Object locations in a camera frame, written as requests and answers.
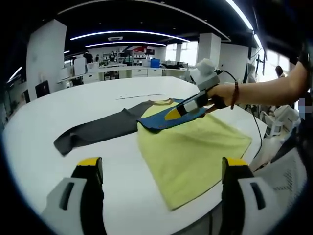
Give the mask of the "person's right hand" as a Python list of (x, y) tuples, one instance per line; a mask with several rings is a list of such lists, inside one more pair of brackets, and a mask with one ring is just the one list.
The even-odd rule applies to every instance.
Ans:
[(206, 113), (223, 109), (231, 105), (236, 86), (232, 84), (217, 85), (207, 91), (208, 103), (210, 106)]

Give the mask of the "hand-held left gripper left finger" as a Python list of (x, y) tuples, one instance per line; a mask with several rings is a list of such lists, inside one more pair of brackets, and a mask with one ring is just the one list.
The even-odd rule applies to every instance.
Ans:
[(102, 158), (81, 160), (47, 196), (42, 219), (57, 235), (105, 235)]

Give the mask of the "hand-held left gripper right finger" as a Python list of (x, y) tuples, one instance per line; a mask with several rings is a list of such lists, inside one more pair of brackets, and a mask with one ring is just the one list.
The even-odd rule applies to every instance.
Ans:
[(267, 235), (283, 218), (277, 194), (243, 159), (223, 158), (222, 185), (221, 235)]

